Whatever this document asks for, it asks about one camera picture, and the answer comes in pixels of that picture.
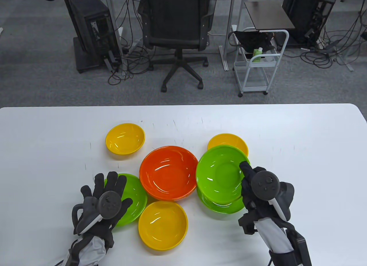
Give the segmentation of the person's left hand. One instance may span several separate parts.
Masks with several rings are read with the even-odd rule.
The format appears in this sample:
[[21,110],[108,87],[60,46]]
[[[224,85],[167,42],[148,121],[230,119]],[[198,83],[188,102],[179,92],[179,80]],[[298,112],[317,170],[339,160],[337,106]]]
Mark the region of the person's left hand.
[[112,230],[132,205],[131,198],[122,200],[127,183],[125,175],[109,172],[105,178],[99,173],[94,178],[94,190],[88,185],[81,187],[83,203],[72,209],[74,234],[86,238],[99,238],[104,241],[105,249],[114,246]]

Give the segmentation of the person's right hand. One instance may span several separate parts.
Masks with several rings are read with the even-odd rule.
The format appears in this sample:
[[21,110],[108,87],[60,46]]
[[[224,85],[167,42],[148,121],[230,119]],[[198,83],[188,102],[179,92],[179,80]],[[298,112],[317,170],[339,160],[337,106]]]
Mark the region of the person's right hand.
[[241,181],[242,201],[248,211],[239,219],[239,225],[245,234],[254,234],[254,223],[265,218],[273,220],[279,228],[295,230],[289,223],[294,186],[279,181],[274,173],[265,168],[252,168],[247,161],[241,162],[239,168],[244,175]]

